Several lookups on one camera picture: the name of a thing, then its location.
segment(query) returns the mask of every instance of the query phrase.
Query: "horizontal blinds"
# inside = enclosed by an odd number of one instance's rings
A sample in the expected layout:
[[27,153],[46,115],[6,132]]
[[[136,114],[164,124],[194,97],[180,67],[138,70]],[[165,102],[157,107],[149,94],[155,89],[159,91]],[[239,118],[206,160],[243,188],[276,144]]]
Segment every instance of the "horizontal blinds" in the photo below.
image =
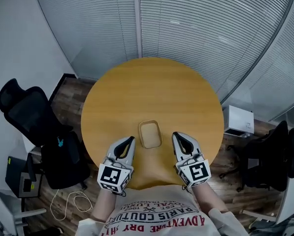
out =
[[252,110],[267,121],[294,105],[294,1],[268,51],[225,101],[229,104]]
[[78,76],[98,79],[138,57],[134,0],[38,0]]
[[140,0],[144,57],[201,74],[222,100],[270,41],[289,0]]

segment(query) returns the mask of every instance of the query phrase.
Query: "round wooden table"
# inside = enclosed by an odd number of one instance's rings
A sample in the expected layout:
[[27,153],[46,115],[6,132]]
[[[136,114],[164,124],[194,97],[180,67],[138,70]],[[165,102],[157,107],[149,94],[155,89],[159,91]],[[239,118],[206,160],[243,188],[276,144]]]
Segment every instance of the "round wooden table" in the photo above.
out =
[[[152,119],[160,126],[163,143],[146,149],[138,125]],[[212,163],[223,130],[222,108],[210,84],[191,68],[162,58],[134,59],[106,72],[89,92],[81,117],[83,141],[96,165],[112,143],[136,138],[134,174],[127,185],[133,189],[183,184],[173,168],[174,131],[197,139]]]

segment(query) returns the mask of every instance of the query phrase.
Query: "dark wood floor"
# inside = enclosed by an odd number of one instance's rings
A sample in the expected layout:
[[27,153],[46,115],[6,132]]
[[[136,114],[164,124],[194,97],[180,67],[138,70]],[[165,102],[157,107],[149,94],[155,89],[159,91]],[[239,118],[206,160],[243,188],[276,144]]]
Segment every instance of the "dark wood floor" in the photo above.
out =
[[[90,82],[66,78],[52,102],[53,110],[58,119],[63,124],[73,126],[74,131],[77,133],[80,140],[82,140],[80,127],[82,107],[92,85],[93,83]],[[270,124],[255,121],[255,136],[262,136],[271,128],[273,128],[273,126]],[[275,190],[245,187],[242,192],[238,193],[236,191],[237,187],[240,186],[240,177],[238,174],[227,176],[224,179],[219,179],[219,174],[235,168],[238,164],[235,153],[231,150],[226,151],[227,146],[236,145],[242,147],[249,141],[249,139],[236,138],[227,135],[224,136],[219,153],[210,166],[212,178],[209,180],[210,186],[223,199],[229,210],[233,212],[233,214],[245,227],[248,227],[249,224],[254,221],[254,218],[241,214],[243,209],[261,212],[268,215],[271,213],[277,214],[282,198],[282,193]],[[94,164],[90,164],[90,168],[92,173],[86,182],[88,189],[85,193],[94,205],[100,190],[96,181],[98,168]],[[68,194],[72,191],[78,190],[81,190],[80,186],[74,186],[59,191],[52,208],[55,216],[59,219],[64,217]],[[29,224],[27,228],[28,232],[36,232],[50,226],[59,226],[63,228],[65,235],[72,236],[75,235],[79,220],[88,218],[91,213],[91,211],[86,213],[79,212],[74,206],[73,197],[70,197],[68,201],[66,219],[57,221],[53,218],[49,209],[56,190],[52,190],[48,186],[46,178],[43,178],[40,193],[40,198],[26,199],[26,210],[45,207],[47,208],[47,212],[45,214],[27,219]],[[88,209],[88,202],[85,199],[77,198],[76,202],[80,208]]]

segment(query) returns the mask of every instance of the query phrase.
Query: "wooden tray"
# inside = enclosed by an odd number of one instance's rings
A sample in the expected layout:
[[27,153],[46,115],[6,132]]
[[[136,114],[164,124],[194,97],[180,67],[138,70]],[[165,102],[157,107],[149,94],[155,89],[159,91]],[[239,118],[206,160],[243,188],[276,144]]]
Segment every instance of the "wooden tray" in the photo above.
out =
[[139,135],[144,148],[157,148],[162,144],[162,134],[155,120],[146,120],[139,124]]

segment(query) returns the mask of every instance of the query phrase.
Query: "white cable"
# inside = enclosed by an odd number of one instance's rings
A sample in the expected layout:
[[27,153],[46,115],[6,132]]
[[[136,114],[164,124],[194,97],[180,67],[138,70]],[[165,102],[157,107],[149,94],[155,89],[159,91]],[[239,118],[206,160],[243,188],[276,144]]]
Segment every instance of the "white cable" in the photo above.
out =
[[[49,208],[50,208],[50,212],[52,213],[53,217],[54,217],[56,220],[58,220],[58,221],[64,220],[64,219],[66,218],[66,213],[67,213],[67,206],[68,206],[69,196],[70,196],[71,194],[73,194],[73,193],[82,193],[82,194],[83,194],[83,195],[76,195],[76,196],[73,198],[74,205],[77,207],[77,209],[78,209],[80,212],[87,212],[87,211],[93,209],[93,205],[92,205],[90,199],[88,198],[88,196],[87,196],[84,192],[82,192],[82,191],[74,191],[74,192],[69,193],[69,195],[68,195],[68,197],[67,197],[67,202],[66,202],[66,208],[65,208],[65,216],[64,216],[64,218],[63,218],[63,219],[58,219],[58,218],[55,217],[55,215],[53,214],[53,211],[52,211],[53,201],[54,201],[55,197],[57,196],[58,192],[59,192],[59,189],[57,190],[57,192],[56,192],[55,196],[53,197],[53,200],[52,200],[52,202],[51,202],[51,204],[50,204],[50,206],[49,206]],[[87,200],[89,201],[89,203],[90,203],[90,208],[87,209],[87,210],[80,210],[80,209],[78,208],[78,206],[76,205],[76,201],[75,201],[76,197],[81,197],[81,198],[85,198],[85,199],[87,199]]]

